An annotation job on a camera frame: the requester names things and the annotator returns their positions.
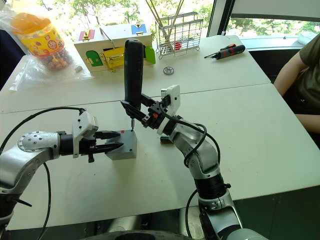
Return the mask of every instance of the white table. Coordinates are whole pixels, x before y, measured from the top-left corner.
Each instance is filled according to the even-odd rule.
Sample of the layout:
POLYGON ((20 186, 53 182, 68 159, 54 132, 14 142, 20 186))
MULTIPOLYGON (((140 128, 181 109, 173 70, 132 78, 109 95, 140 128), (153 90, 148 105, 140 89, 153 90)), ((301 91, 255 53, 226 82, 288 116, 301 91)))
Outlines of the white table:
MULTIPOLYGON (((155 65, 143 69, 142 92, 150 97, 160 95, 160 89, 179 84, 181 93, 235 88, 270 83, 248 51, 225 59, 204 59, 229 44, 241 45, 237 36, 213 36, 200 41, 200 51, 192 49, 186 55, 164 56, 155 65), (173 75, 165 75, 164 67, 174 68, 173 75)), ((96 78, 70 84, 58 84, 23 91, 10 91, 16 75, 21 71, 22 58, 0 92, 0 113, 38 110, 57 106, 103 103, 124 99, 124 70, 116 73, 93 73, 96 78)))
MULTIPOLYGON (((118 101, 82 107, 97 117, 100 130, 130 128, 130 119, 118 101)), ((34 112, 1 114, 1 139, 34 112)), ((234 200, 320 184, 320 151, 272 84, 182 94, 178 114, 204 124, 218 141, 221 173, 232 186, 234 200)), ((61 110, 36 117, 12 136, 7 149, 37 126, 41 131, 70 133, 77 115, 77 111, 61 110)), ((94 163, 88 163, 86 156, 48 162, 52 182, 48 226, 185 207, 195 184, 183 155, 172 145, 160 145, 155 130, 136 123, 135 132, 136 159, 112 161, 96 154, 94 163)), ((8 228, 41 227, 47 195, 41 166, 21 196, 33 207, 17 204, 8 228)))

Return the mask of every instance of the red screwdriver handle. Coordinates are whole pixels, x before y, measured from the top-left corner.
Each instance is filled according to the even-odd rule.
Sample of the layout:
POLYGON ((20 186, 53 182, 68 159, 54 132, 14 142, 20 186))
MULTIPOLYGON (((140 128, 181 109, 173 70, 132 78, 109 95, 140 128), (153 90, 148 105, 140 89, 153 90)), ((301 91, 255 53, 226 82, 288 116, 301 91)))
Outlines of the red screwdriver handle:
POLYGON ((219 54, 216 59, 224 59, 236 54, 243 53, 245 49, 246 47, 244 45, 239 45, 239 46, 227 48, 225 50, 221 50, 219 51, 219 54))

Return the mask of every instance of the yellow lid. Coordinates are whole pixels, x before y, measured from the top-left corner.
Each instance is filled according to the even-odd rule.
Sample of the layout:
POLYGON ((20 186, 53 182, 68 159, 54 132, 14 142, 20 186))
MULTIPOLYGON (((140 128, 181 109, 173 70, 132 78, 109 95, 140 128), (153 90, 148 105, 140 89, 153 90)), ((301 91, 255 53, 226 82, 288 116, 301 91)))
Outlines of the yellow lid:
POLYGON ((50 23, 49 18, 21 12, 13 18, 11 26, 14 28, 15 34, 30 34, 44 29, 50 23))

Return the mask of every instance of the window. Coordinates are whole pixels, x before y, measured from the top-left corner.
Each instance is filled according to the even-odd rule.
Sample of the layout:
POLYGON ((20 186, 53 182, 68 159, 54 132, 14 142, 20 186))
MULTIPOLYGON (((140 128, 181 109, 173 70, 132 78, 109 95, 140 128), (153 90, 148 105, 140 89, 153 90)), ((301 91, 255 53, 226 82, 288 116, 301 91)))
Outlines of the window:
POLYGON ((256 36, 298 36, 303 31, 320 33, 320 22, 231 18, 226 29, 226 34, 250 38, 256 36))
MULTIPOLYGON (((29 0, 11 0, 17 8, 30 5, 29 0)), ((155 19, 145 0, 37 0, 56 19, 55 25, 74 40, 79 29, 103 25, 146 22, 155 29, 155 19)), ((152 0, 160 17, 176 12, 179 0, 152 0)), ((185 0, 180 13, 198 12, 204 19, 201 37, 206 37, 214 0, 185 0)))

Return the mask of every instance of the small gray object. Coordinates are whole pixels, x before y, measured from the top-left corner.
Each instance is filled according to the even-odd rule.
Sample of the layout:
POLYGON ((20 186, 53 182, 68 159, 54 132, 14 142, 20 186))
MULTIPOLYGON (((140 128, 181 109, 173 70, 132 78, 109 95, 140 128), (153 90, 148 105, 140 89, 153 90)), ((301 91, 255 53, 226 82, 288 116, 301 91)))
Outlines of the small gray object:
POLYGON ((106 143, 118 142, 123 145, 115 150, 109 151, 105 155, 111 160, 135 159, 137 156, 137 136, 135 131, 117 131, 120 136, 108 139, 106 143))
POLYGON ((78 73, 82 70, 82 66, 77 66, 74 70, 76 73, 78 73))
POLYGON ((171 66, 166 66, 166 67, 163 69, 163 73, 164 73, 165 75, 172 75, 172 74, 174 74, 174 72, 175 72, 175 70, 174 70, 174 68, 171 67, 171 66))

